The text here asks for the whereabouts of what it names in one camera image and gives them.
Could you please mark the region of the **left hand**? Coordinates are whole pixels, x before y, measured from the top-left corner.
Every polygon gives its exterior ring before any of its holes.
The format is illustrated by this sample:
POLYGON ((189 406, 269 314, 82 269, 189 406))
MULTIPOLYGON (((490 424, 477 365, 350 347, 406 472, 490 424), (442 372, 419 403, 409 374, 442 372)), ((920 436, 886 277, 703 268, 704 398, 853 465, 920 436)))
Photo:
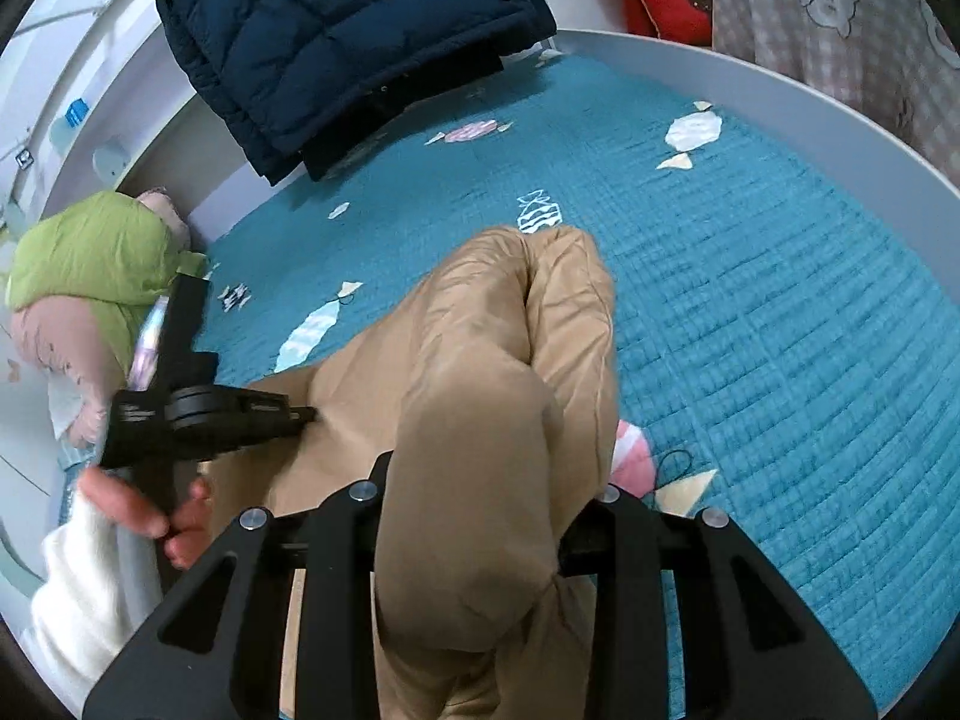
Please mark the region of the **left hand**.
POLYGON ((187 499, 172 514, 163 514, 139 489, 98 466, 86 468, 78 489, 109 522, 158 541, 178 571, 194 566, 212 543, 212 486, 205 476, 190 483, 187 499))

